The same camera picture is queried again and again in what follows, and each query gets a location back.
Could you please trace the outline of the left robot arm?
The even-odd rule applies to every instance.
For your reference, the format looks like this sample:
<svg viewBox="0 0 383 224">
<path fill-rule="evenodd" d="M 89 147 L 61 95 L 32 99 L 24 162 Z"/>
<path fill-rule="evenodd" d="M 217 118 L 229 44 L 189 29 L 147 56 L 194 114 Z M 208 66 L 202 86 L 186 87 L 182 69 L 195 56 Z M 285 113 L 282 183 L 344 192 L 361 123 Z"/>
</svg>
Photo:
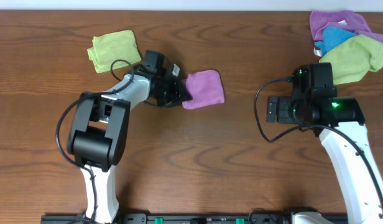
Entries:
<svg viewBox="0 0 383 224">
<path fill-rule="evenodd" d="M 150 97 L 162 107 L 181 103 L 185 90 L 179 74 L 175 64 L 167 70 L 137 65 L 117 85 L 101 93 L 84 92 L 75 103 L 67 151 L 85 180 L 88 205 L 83 223 L 115 221 L 115 173 L 126 147 L 130 112 Z"/>
</svg>

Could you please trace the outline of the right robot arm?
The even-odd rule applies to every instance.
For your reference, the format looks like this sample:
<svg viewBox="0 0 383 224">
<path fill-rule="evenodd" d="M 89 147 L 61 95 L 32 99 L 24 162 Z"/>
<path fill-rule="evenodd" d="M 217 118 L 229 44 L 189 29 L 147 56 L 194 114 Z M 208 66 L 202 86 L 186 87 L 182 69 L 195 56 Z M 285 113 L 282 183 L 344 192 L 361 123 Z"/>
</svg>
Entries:
<svg viewBox="0 0 383 224">
<path fill-rule="evenodd" d="M 383 181 L 373 159 L 364 116 L 355 98 L 339 98 L 336 88 L 294 87 L 286 97 L 285 116 L 293 131 L 313 131 L 335 169 L 350 223 L 383 223 Z"/>
</svg>

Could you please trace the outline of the pink microfiber cloth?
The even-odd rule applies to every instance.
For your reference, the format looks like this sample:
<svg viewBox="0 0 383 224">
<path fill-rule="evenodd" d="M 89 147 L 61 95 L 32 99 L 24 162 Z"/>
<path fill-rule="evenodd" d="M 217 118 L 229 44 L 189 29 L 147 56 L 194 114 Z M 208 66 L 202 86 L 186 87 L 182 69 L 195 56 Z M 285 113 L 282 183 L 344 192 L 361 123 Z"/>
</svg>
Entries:
<svg viewBox="0 0 383 224">
<path fill-rule="evenodd" d="M 182 84 L 191 96 L 190 100 L 182 103 L 187 110 L 222 104 L 225 101 L 221 77 L 216 70 L 188 74 Z"/>
</svg>

